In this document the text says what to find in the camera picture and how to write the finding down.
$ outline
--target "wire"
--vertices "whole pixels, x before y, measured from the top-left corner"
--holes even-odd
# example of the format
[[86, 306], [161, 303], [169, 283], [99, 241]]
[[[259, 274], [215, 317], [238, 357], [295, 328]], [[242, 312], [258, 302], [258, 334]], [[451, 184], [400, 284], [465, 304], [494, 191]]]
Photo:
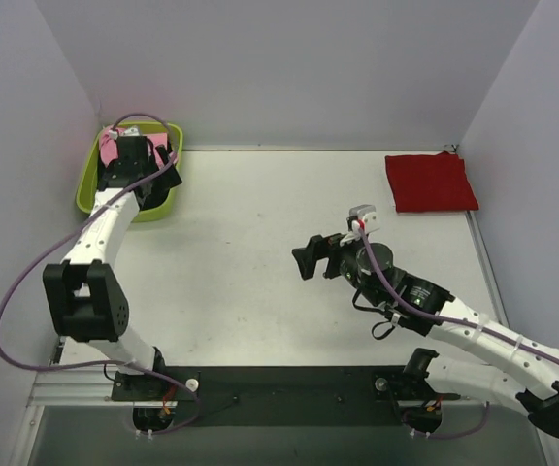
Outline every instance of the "wire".
[[[150, 119], [153, 119], [153, 120], [157, 121], [158, 123], [160, 123], [165, 128], [165, 130], [168, 133], [168, 139], [175, 143], [175, 149], [173, 151], [172, 157], [170, 157], [170, 163], [165, 164], [157, 172], [154, 172], [154, 173], [148, 175], [147, 177], [144, 177], [141, 180], [138, 180], [138, 181], [136, 181], [134, 183], [131, 183], [128, 186], [126, 186], [121, 192], [119, 192], [117, 195], [115, 195], [113, 198], [111, 198], [109, 201], [107, 201], [107, 203], [105, 203], [104, 206], [102, 206], [94, 214], [92, 214], [86, 221], [84, 221], [75, 231], [66, 235], [64, 238], [62, 238], [61, 240], [56, 242], [51, 247], [44, 250], [35, 259], [33, 259], [27, 265], [27, 267], [25, 267], [20, 272], [20, 274], [18, 274], [18, 276], [15, 278], [13, 283], [10, 285], [10, 288], [8, 288], [8, 290], [6, 291], [6, 293], [4, 294], [4, 296], [3, 296], [3, 298], [0, 302], [0, 327], [1, 327], [1, 320], [3, 318], [3, 315], [4, 315], [5, 311], [6, 311], [6, 307], [10, 303], [11, 298], [15, 294], [15, 292], [18, 289], [18, 287], [20, 286], [20, 284], [27, 278], [27, 276], [29, 275], [29, 273], [31, 271], [33, 271], [43, 260], [45, 260], [53, 252], [55, 252], [56, 250], [59, 250], [62, 246], [68, 244], [68, 242], [70, 242], [71, 240], [80, 236], [82, 234], [82, 232], [84, 231], [84, 229], [88, 225], [90, 225], [92, 222], [94, 222], [94, 220], [96, 220], [96, 218], [98, 218], [105, 211], [107, 211], [122, 196], [126, 195], [127, 193], [131, 192], [132, 190], [136, 189], [137, 187], [141, 186], [142, 184], [151, 182], [155, 178], [160, 177], [172, 165], [174, 165], [178, 162], [178, 156], [179, 156], [178, 141], [179, 141], [179, 139], [176, 137], [176, 135], [174, 134], [174, 131], [172, 130], [172, 128], [170, 127], [170, 125], [166, 121], [164, 121], [163, 119], [161, 119], [157, 116], [151, 115], [151, 114], [146, 114], [146, 113], [142, 113], [142, 112], [132, 113], [132, 114], [127, 114], [127, 115], [119, 118], [112, 125], [112, 129], [116, 130], [116, 128], [119, 124], [121, 124], [123, 121], [125, 121], [126, 119], [128, 119], [130, 117], [150, 118]], [[23, 369], [23, 370], [26, 370], [26, 371], [35, 371], [35, 372], [39, 372], [39, 373], [63, 371], [63, 370], [66, 370], [66, 369], [80, 369], [82, 367], [90, 367], [90, 366], [97, 366], [97, 365], [108, 365], [108, 364], [109, 365], [118, 365], [118, 366], [126, 365], [126, 366], [130, 367], [131, 369], [134, 369], [138, 372], [141, 372], [141, 373], [146, 374], [148, 376], [156, 377], [156, 378], [158, 378], [162, 381], [165, 381], [165, 382], [167, 382], [171, 385], [176, 385], [178, 388], [184, 390], [186, 393], [188, 393], [191, 396], [191, 398], [193, 399], [193, 401], [196, 403], [196, 405], [198, 407], [197, 413], [192, 418], [190, 418], [188, 420], [185, 420], [184, 422], [181, 422], [178, 425], [170, 427], [169, 429], [165, 429], [165, 430], [162, 430], [160, 432], [155, 432], [153, 435], [162, 435], [162, 434], [169, 434], [171, 432], [176, 432], [177, 430], [180, 430], [181, 428], [185, 427], [186, 425], [189, 425], [190, 423], [194, 422], [197, 419], [197, 417], [199, 415], [199, 412], [200, 412], [200, 406], [201, 406], [200, 399], [198, 398], [198, 396], [193, 391], [189, 390], [184, 385], [184, 383], [180, 383], [176, 379], [172, 379], [171, 377], [165, 376], [165, 375], [160, 374], [158, 372], [151, 371], [149, 369], [145, 369], [145, 368], [137, 366], [135, 364], [130, 364], [128, 362], [115, 361], [115, 360], [110, 360], [110, 359], [103, 359], [103, 360], [96, 360], [96, 361], [78, 362], [78, 363], [75, 363], [75, 364], [63, 364], [63, 365], [51, 365], [51, 366], [26, 364], [24, 362], [17, 361], [13, 357], [9, 356], [5, 352], [3, 347], [1, 346], [1, 341], [0, 341], [0, 358], [3, 359], [4, 361], [6, 361], [11, 366], [17, 367], [18, 369]]]
[[109, 374], [107, 374], [107, 364], [103, 364], [103, 375], [105, 376], [105, 379], [107, 379], [108, 381], [115, 382], [115, 379], [109, 377]]
[[[361, 229], [361, 228], [359, 229], [359, 235], [361, 236], [361, 239], [364, 242], [364, 246], [366, 248], [366, 253], [368, 254], [368, 258], [370, 259], [370, 263], [372, 264], [372, 267], [373, 267], [375, 273], [377, 274], [377, 277], [380, 280], [381, 284], [383, 285], [385, 290], [389, 293], [389, 295], [392, 298], [394, 298], [394, 300], [400, 306], [402, 306], [408, 313], [413, 314], [413, 315], [418, 316], [418, 317], [421, 317], [421, 318], [425, 318], [426, 320], [434, 321], [434, 322], [446, 322], [446, 323], [453, 323], [455, 325], [462, 325], [462, 326], [470, 327], [470, 328], [474, 328], [474, 329], [478, 328], [477, 323], [470, 322], [468, 320], [461, 320], [460, 318], [436, 316], [436, 315], [428, 314], [428, 313], [425, 313], [424, 311], [421, 311], [421, 310], [417, 309], [416, 307], [412, 306], [407, 301], [405, 301], [396, 292], [394, 287], [390, 284], [390, 282], [387, 280], [387, 278], [385, 277], [383, 272], [380, 270], [380, 267], [378, 266], [378, 263], [377, 263], [377, 259], [375, 257], [375, 253], [373, 252], [372, 245], [370, 244], [370, 241], [368, 240], [368, 236], [366, 235], [364, 230]], [[512, 345], [512, 346], [517, 345], [516, 340], [514, 340], [513, 338], [510, 338], [510, 337], [507, 337], [506, 335], [503, 335], [496, 330], [490, 329], [488, 327], [482, 327], [481, 331], [483, 333], [487, 334], [487, 335], [491, 335], [492, 337], [495, 337], [499, 340], [502, 340], [503, 342], [506, 342], [509, 345]], [[543, 352], [539, 349], [529, 347], [529, 346], [527, 346], [523, 343], [519, 343], [518, 347], [521, 348], [522, 350], [525, 350], [525, 351], [533, 354], [534, 356], [541, 357], [542, 359], [547, 360], [549, 362], [552, 362], [553, 364], [556, 364], [557, 366], [559, 366], [559, 359], [555, 356], [552, 356], [551, 354], [547, 354], [546, 352]]]
[[[407, 427], [411, 427], [410, 425], [407, 424], [408, 415], [409, 415], [409, 411], [405, 411], [403, 414], [403, 423]], [[419, 437], [426, 437], [429, 440], [458, 440], [458, 439], [462, 439], [463, 437], [469, 437], [470, 435], [474, 435], [478, 433], [480, 430], [484, 428], [490, 416], [491, 416], [491, 404], [487, 401], [484, 405], [484, 411], [482, 412], [482, 419], [480, 420], [480, 423], [477, 426], [472, 427], [471, 429], [464, 430], [463, 432], [453, 433], [453, 434], [438, 434], [438, 433], [426, 434], [425, 432], [420, 432], [419, 430], [415, 430], [415, 429], [413, 429], [412, 432], [414, 432], [415, 435]]]
[[163, 411], [165, 412], [166, 415], [169, 415], [171, 413], [170, 409], [167, 407], [167, 402], [172, 401], [172, 398], [174, 398], [175, 394], [176, 394], [176, 386], [172, 385], [170, 386], [170, 389], [167, 390], [167, 393], [163, 397]]
[[391, 322], [390, 322], [389, 320], [384, 320], [383, 322], [376, 323], [375, 325], [373, 325], [373, 328], [370, 329], [370, 334], [373, 336], [373, 338], [374, 338], [375, 340], [378, 340], [378, 341], [385, 340], [387, 337], [389, 337], [389, 336], [392, 334], [392, 332], [393, 332], [394, 330], [396, 330], [396, 327], [394, 327], [394, 326], [392, 325], [390, 328], [388, 328], [387, 330], [385, 330], [382, 334], [377, 335], [377, 334], [375, 333], [375, 331], [376, 331], [379, 327], [381, 327], [382, 325], [385, 325], [385, 324], [391, 325]]
[[[361, 289], [357, 289], [355, 291], [355, 294], [353, 294], [353, 299], [351, 300], [351, 304], [353, 305], [353, 308], [355, 308], [357, 311], [364, 311], [366, 313], [377, 313], [377, 314], [381, 314], [381, 315], [385, 316], [384, 311], [382, 311], [379, 308], [369, 308], [369, 307], [366, 307], [366, 306], [358, 305], [357, 300], [359, 299], [359, 296], [361, 296]], [[380, 340], [385, 340], [396, 329], [396, 327], [392, 325], [392, 327], [389, 328], [388, 330], [386, 330], [384, 333], [382, 333], [381, 335], [377, 335], [375, 333], [377, 331], [377, 329], [379, 327], [381, 327], [382, 325], [385, 325], [386, 323], [391, 324], [391, 322], [389, 320], [384, 320], [383, 322], [376, 323], [375, 325], [373, 325], [373, 328], [370, 329], [370, 334], [373, 336], [373, 338], [375, 340], [379, 340], [379, 341]]]
[[435, 401], [435, 403], [433, 403], [431, 406], [426, 408], [426, 411], [435, 411], [436, 409], [440, 408], [442, 406], [442, 401], [444, 400], [444, 396], [443, 395], [439, 395], [439, 398], [437, 398], [437, 401]]

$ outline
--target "white connector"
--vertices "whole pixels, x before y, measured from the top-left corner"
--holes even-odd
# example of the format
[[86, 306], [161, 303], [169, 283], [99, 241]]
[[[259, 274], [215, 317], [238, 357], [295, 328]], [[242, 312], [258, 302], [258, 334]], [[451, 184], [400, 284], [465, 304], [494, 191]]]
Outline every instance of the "white connector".
[[361, 238], [359, 232], [363, 230], [367, 235], [380, 229], [377, 209], [370, 204], [353, 207], [348, 211], [348, 217], [355, 217], [350, 224], [350, 231], [340, 240], [340, 246]]

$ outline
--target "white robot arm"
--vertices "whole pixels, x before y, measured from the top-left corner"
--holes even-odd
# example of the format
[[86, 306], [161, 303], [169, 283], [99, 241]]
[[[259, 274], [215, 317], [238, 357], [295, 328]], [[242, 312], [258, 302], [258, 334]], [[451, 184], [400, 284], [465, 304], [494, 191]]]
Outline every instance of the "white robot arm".
[[[110, 202], [126, 186], [158, 171], [154, 153], [148, 153], [148, 138], [137, 127], [117, 137], [116, 145], [118, 158], [105, 168], [92, 213], [105, 205], [108, 209], [84, 229], [60, 264], [47, 265], [43, 283], [58, 335], [87, 343], [111, 360], [154, 370], [162, 364], [160, 352], [128, 325], [128, 301], [112, 267], [124, 233], [140, 208], [151, 195], [181, 180], [171, 167], [152, 183]], [[127, 365], [119, 371], [139, 374]]]
[[301, 276], [313, 276], [328, 258], [323, 276], [343, 276], [389, 322], [449, 343], [486, 364], [469, 364], [419, 349], [408, 370], [437, 393], [458, 393], [525, 413], [544, 432], [559, 438], [559, 349], [541, 345], [468, 307], [440, 286], [393, 264], [392, 251], [368, 242], [378, 229], [373, 206], [353, 208], [348, 233], [310, 238], [293, 250]]

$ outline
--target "white backdrop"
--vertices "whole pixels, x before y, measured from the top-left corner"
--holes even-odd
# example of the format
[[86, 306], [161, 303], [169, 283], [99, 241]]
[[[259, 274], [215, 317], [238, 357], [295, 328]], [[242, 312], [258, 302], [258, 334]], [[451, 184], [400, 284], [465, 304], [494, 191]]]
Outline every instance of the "white backdrop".
[[36, 0], [104, 120], [188, 146], [440, 149], [537, 0]]
[[559, 0], [542, 0], [461, 144], [510, 325], [559, 347]]
[[[0, 0], [0, 299], [76, 223], [75, 186], [95, 131], [89, 101], [36, 5]], [[44, 363], [54, 338], [39, 272], [13, 300], [2, 342], [24, 362]], [[0, 466], [33, 381], [0, 361]]]

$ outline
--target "lime green bin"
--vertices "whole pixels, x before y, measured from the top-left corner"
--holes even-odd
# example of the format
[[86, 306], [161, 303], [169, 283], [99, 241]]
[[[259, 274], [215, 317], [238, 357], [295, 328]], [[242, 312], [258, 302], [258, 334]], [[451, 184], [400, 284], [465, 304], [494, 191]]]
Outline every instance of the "lime green bin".
[[[182, 131], [175, 124], [168, 123], [170, 128], [174, 131], [174, 134], [179, 138], [177, 141], [170, 140], [172, 143], [172, 148], [178, 148], [179, 156], [176, 163], [176, 168], [178, 169], [181, 165], [182, 158]], [[121, 123], [118, 127], [127, 128], [129, 126], [138, 126], [142, 131], [142, 134], [152, 134], [152, 133], [164, 133], [165, 128], [157, 122], [154, 121], [126, 121]], [[87, 160], [83, 166], [82, 179], [77, 188], [77, 207], [79, 207], [82, 212], [89, 214], [92, 212], [94, 207], [94, 195], [96, 193], [96, 185], [98, 184], [98, 155], [99, 155], [99, 139], [102, 130], [96, 135], [94, 139], [94, 144], [92, 144], [89, 153], [87, 154]], [[170, 192], [163, 202], [158, 207], [154, 209], [148, 209], [146, 211], [140, 211], [133, 221], [155, 221], [160, 220], [170, 213], [172, 206], [174, 205], [174, 199], [176, 198], [176, 189], [170, 189]]]

